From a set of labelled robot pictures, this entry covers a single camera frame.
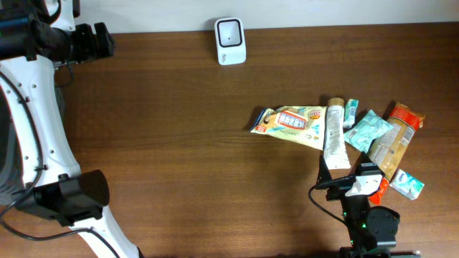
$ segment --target food package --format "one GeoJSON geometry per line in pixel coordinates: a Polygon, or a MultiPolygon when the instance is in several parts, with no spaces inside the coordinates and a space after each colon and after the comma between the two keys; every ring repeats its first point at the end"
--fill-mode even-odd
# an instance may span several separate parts
{"type": "Polygon", "coordinates": [[[421,194],[424,183],[402,169],[399,169],[390,183],[390,186],[410,200],[415,200],[421,194]]]}
{"type": "Polygon", "coordinates": [[[344,140],[357,150],[367,153],[372,141],[391,129],[391,124],[370,110],[354,128],[344,133],[344,140]]]}
{"type": "Polygon", "coordinates": [[[346,152],[343,133],[344,100],[340,97],[328,101],[326,118],[326,139],[323,158],[328,169],[347,169],[351,167],[346,152]]]}
{"type": "Polygon", "coordinates": [[[411,111],[406,105],[399,102],[391,112],[387,122],[392,129],[382,137],[377,138],[368,154],[373,162],[385,173],[385,184],[381,184],[380,191],[370,197],[374,204],[381,204],[381,199],[402,160],[415,132],[422,127],[424,115],[411,111]]]}
{"type": "Polygon", "coordinates": [[[326,107],[284,106],[262,111],[251,133],[271,135],[319,150],[323,149],[326,107]]]}
{"type": "Polygon", "coordinates": [[[344,108],[343,128],[350,129],[352,125],[354,125],[354,123],[356,122],[356,111],[358,105],[359,101],[353,99],[350,99],[346,103],[346,107],[344,108]]]}

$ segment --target teal packet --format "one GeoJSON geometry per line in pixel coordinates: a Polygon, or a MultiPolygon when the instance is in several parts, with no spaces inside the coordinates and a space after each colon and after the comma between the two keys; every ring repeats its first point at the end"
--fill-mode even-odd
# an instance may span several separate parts
{"type": "Polygon", "coordinates": [[[344,108],[344,122],[343,128],[349,129],[356,122],[357,106],[359,105],[358,100],[349,99],[344,108]]]}
{"type": "Polygon", "coordinates": [[[392,179],[390,186],[410,200],[415,200],[421,194],[424,183],[402,169],[399,169],[392,179]]]}
{"type": "Polygon", "coordinates": [[[368,152],[372,141],[393,126],[370,110],[354,128],[344,133],[344,140],[359,151],[368,152]]]}

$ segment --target white background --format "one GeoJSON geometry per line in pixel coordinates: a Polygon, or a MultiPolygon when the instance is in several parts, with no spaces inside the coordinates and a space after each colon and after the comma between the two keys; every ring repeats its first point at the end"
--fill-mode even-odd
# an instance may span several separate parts
{"type": "Polygon", "coordinates": [[[77,23],[110,32],[213,29],[235,16],[246,29],[459,21],[459,0],[81,0],[77,23]]]}

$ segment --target orange and beige package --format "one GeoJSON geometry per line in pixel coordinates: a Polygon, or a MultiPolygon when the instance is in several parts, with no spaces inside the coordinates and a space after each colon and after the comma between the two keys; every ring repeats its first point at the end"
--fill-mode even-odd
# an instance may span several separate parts
{"type": "Polygon", "coordinates": [[[377,138],[368,152],[371,160],[386,174],[379,187],[380,190],[370,197],[370,201],[374,204],[381,204],[382,196],[386,192],[408,144],[417,129],[422,127],[424,119],[424,115],[411,111],[406,105],[399,102],[395,105],[387,119],[393,128],[377,138]]]}
{"type": "Polygon", "coordinates": [[[266,108],[251,133],[271,135],[323,150],[326,107],[284,106],[266,108]]]}

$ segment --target wooden table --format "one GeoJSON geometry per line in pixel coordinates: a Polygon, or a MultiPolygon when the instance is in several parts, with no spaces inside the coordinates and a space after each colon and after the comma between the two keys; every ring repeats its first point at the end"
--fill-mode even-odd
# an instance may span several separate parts
{"type": "MultiPolygon", "coordinates": [[[[213,32],[119,34],[114,58],[79,65],[65,130],[82,171],[101,169],[110,207],[146,257],[272,257],[349,245],[307,197],[320,151],[247,129],[263,107],[334,96],[383,115],[393,101],[427,119],[400,167],[426,185],[402,216],[395,251],[459,253],[459,24],[258,29],[247,61],[221,67],[213,32]]],[[[354,162],[358,151],[347,146],[354,162]]],[[[345,172],[333,172],[333,177],[345,172]]],[[[335,214],[340,204],[314,197],[335,214]]],[[[13,211],[18,229],[64,231],[13,211]]],[[[0,230],[2,257],[94,257],[78,236],[28,242],[0,230]]]]}

